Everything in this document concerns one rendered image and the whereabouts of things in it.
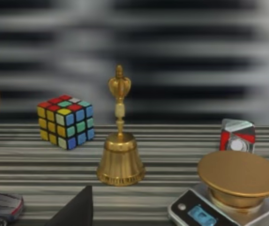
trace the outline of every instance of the scale base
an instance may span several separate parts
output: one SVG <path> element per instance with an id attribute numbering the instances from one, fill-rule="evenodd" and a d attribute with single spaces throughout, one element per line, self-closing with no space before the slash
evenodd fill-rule
<path id="1" fill-rule="evenodd" d="M 194 203 L 189 200 L 192 195 L 196 196 Z M 203 206 L 208 206 L 208 210 L 212 210 L 211 214 L 217 219 L 217 226 L 221 225 L 222 218 L 224 221 L 227 220 L 229 225 L 232 226 L 269 226 L 269 197 L 264 199 L 261 206 L 256 209 L 254 208 L 249 213 L 234 211 L 235 209 L 225 208 L 225 206 L 218 207 L 212 203 L 212 198 L 213 197 L 209 195 L 208 187 L 204 183 L 200 183 L 191 189 L 188 189 L 182 196 L 180 196 L 169 206 L 168 216 L 179 226 L 193 226 L 195 225 L 194 223 L 188 222 L 191 221 L 190 217 L 185 216 L 188 213 L 181 213 L 175 207 L 180 203 L 185 202 L 187 202 L 187 204 L 190 203 L 190 205 L 199 205 L 203 203 Z"/>

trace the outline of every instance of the blurred background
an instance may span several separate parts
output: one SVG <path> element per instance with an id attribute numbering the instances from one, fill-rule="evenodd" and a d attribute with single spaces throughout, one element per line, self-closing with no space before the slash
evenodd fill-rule
<path id="1" fill-rule="evenodd" d="M 67 94 L 113 124 L 116 64 L 128 124 L 269 125 L 269 0 L 0 0 L 1 123 Z"/>

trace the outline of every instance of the blue square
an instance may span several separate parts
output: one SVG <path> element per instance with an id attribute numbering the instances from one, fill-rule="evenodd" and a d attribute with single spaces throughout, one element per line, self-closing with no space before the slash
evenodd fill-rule
<path id="1" fill-rule="evenodd" d="M 84 120 L 84 118 L 85 118 L 84 110 L 79 110 L 76 112 L 76 121 Z"/>
<path id="2" fill-rule="evenodd" d="M 68 140 L 68 149 L 73 149 L 76 147 L 76 138 L 71 138 Z"/>
<path id="3" fill-rule="evenodd" d="M 87 131 L 87 139 L 88 139 L 88 140 L 93 139 L 93 138 L 94 138 L 94 135 L 95 135 L 94 129 L 89 129 L 89 130 Z"/>
<path id="4" fill-rule="evenodd" d="M 87 113 L 87 118 L 93 116 L 93 106 L 87 107 L 86 108 L 86 113 Z"/>
<path id="5" fill-rule="evenodd" d="M 84 142 L 86 142 L 86 140 L 87 140 L 87 137 L 86 137 L 86 134 L 85 133 L 79 134 L 77 136 L 77 143 L 78 143 L 78 145 L 83 144 Z"/>
<path id="6" fill-rule="evenodd" d="M 73 114 L 69 114 L 65 117 L 65 121 L 66 121 L 66 125 L 70 126 L 74 123 L 74 115 Z"/>

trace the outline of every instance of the blue lcd screen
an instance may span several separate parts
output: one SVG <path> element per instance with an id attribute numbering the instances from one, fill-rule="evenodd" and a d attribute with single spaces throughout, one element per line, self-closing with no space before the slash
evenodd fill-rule
<path id="1" fill-rule="evenodd" d="M 188 212 L 189 216 L 192 217 L 201 226 L 214 226 L 217 220 L 205 212 L 200 205 L 195 206 Z"/>

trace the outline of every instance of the car wheel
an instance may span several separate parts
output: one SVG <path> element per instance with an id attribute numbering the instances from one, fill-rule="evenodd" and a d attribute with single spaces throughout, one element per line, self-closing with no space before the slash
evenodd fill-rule
<path id="1" fill-rule="evenodd" d="M 8 226 L 8 222 L 5 218 L 0 218 L 0 226 Z"/>

